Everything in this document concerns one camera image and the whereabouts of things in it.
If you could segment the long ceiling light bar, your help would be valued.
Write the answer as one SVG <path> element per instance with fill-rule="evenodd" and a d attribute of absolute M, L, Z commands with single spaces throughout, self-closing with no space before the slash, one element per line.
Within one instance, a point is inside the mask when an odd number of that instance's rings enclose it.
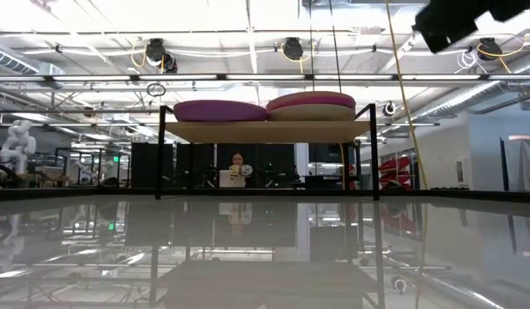
<path fill-rule="evenodd" d="M 177 81 L 530 81 L 530 74 L 189 74 L 189 75 L 93 75 L 93 76 L 0 76 L 0 82 L 177 82 Z"/>

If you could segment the silver ventilation duct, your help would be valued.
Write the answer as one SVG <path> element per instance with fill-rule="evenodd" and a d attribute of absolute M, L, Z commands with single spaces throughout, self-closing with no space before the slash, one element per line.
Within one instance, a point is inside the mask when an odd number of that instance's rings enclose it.
<path fill-rule="evenodd" d="M 411 120 L 417 121 L 422 118 L 458 112 L 477 105 L 483 100 L 488 100 L 490 97 L 496 97 L 501 93 L 508 92 L 511 88 L 520 87 L 528 90 L 530 88 L 530 80 L 492 81 L 484 82 L 471 88 L 457 89 L 414 112 L 411 115 Z"/>

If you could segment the person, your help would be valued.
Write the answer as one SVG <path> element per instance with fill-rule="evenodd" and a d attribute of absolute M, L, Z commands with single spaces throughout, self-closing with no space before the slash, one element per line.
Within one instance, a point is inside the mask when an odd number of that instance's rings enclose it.
<path fill-rule="evenodd" d="M 244 161 L 240 153 L 235 153 L 231 157 L 231 166 L 229 167 L 230 185 L 232 187 L 249 188 L 251 186 L 253 167 Z"/>

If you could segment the white wall device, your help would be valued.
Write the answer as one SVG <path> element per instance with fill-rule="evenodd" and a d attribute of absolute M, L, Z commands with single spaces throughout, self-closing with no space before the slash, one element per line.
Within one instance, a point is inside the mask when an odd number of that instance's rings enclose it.
<path fill-rule="evenodd" d="M 469 175 L 469 159 L 467 157 L 459 157 L 455 161 L 457 184 L 462 188 L 470 187 Z"/>

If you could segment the white ribbed air duct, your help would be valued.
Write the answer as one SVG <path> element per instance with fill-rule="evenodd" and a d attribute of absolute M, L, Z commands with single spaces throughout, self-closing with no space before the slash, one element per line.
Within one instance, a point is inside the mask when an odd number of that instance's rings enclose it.
<path fill-rule="evenodd" d="M 65 70 L 55 64 L 25 58 L 2 46 L 0 46 L 0 66 L 21 75 L 60 76 L 65 74 Z"/>

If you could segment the red equipment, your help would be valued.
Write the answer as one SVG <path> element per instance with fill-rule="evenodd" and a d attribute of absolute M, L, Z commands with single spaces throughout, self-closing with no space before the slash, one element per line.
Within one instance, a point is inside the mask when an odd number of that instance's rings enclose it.
<path fill-rule="evenodd" d="M 411 187 L 411 159 L 407 156 L 393 158 L 379 165 L 380 185 L 401 185 L 405 188 Z"/>

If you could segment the glass robot enclosure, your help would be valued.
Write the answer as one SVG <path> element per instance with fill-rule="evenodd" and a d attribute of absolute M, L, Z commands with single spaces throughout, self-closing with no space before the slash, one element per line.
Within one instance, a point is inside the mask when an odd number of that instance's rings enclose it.
<path fill-rule="evenodd" d="M 54 165 L 65 186 L 131 185 L 131 153 L 111 148 L 56 148 Z"/>

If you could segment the magenta plate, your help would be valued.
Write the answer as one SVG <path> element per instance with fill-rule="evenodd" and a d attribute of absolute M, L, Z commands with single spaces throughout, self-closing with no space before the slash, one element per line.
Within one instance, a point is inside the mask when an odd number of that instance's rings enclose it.
<path fill-rule="evenodd" d="M 174 116 L 179 122 L 265 121 L 266 109 L 232 100 L 189 100 L 177 103 Z"/>

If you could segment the white humanoid robot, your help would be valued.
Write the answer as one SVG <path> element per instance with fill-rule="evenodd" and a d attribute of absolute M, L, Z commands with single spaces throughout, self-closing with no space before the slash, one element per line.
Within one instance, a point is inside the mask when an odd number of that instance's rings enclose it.
<path fill-rule="evenodd" d="M 16 120 L 8 128 L 8 136 L 0 150 L 0 162 L 13 164 L 16 174 L 27 171 L 27 158 L 34 155 L 37 148 L 36 139 L 29 134 L 33 123 L 29 120 Z"/>

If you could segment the white box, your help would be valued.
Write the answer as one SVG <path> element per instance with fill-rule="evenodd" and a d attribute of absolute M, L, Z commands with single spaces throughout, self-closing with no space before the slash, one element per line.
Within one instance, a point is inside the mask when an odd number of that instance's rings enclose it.
<path fill-rule="evenodd" d="M 229 170 L 219 172 L 219 186 L 221 188 L 244 188 L 246 178 L 240 175 L 232 175 Z"/>

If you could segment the white curtain panel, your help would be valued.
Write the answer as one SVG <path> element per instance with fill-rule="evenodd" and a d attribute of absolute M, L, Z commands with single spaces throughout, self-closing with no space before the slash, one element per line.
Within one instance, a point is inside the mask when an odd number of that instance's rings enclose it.
<path fill-rule="evenodd" d="M 500 139 L 504 191 L 530 192 L 530 135 Z"/>

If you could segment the black frame wooden shelf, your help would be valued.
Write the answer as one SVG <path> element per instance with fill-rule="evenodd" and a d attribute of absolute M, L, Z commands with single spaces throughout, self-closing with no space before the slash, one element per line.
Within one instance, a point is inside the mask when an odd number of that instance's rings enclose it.
<path fill-rule="evenodd" d="M 155 199 L 162 196 L 162 166 L 165 132 L 183 138 L 190 143 L 340 143 L 354 142 L 356 137 L 368 131 L 371 138 L 371 175 L 375 201 L 380 199 L 378 141 L 375 105 L 364 108 L 369 112 L 368 121 L 360 121 L 356 115 L 351 121 L 242 121 L 242 122 L 176 122 L 168 123 L 166 114 L 173 112 L 169 106 L 159 109 L 158 143 L 156 156 Z"/>

